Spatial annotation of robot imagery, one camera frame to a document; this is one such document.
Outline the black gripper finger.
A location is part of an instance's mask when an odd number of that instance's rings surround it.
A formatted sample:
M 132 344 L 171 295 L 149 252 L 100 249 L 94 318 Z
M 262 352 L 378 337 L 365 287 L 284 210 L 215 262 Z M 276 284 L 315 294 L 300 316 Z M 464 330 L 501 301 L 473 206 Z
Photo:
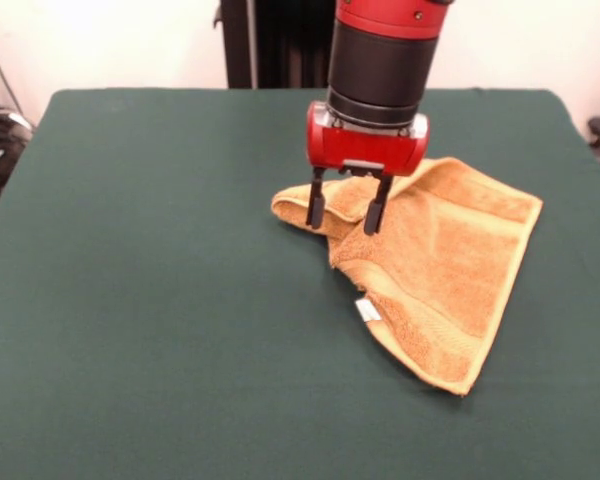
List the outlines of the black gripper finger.
M 322 192 L 324 173 L 325 168 L 323 167 L 313 168 L 306 217 L 306 225 L 312 229 L 320 228 L 323 221 L 325 208 L 325 197 Z
M 364 223 L 364 233 L 375 235 L 380 232 L 381 223 L 393 183 L 391 175 L 383 175 L 379 179 L 379 185 L 374 199 L 369 203 Z

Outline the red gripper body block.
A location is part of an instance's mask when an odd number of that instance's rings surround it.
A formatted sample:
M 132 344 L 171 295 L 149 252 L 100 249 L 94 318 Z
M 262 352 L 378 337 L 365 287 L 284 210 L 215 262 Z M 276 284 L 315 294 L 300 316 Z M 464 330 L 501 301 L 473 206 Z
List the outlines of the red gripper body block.
M 429 119 L 416 114 L 398 129 L 372 129 L 335 116 L 324 102 L 307 112 L 307 157 L 314 167 L 358 169 L 393 176 L 409 176 L 425 156 Z

